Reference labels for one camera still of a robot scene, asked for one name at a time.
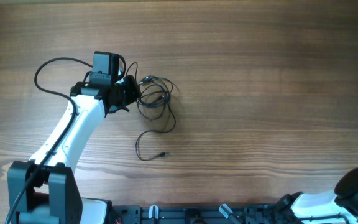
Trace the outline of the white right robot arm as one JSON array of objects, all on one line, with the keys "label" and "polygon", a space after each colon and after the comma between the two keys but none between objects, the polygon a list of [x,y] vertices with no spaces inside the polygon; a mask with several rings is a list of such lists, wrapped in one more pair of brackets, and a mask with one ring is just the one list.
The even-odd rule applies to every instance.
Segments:
[{"label": "white right robot arm", "polygon": [[333,190],[285,195],[271,212],[274,223],[358,223],[358,167]]}]

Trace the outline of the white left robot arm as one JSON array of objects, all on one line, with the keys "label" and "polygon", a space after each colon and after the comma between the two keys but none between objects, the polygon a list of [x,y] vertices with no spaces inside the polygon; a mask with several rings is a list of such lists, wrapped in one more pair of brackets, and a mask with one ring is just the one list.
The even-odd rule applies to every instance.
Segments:
[{"label": "white left robot arm", "polygon": [[140,96],[119,54],[95,52],[91,70],[65,98],[68,106],[42,147],[7,173],[6,223],[120,223],[111,201],[83,198],[74,177],[93,131],[107,114],[126,110]]}]

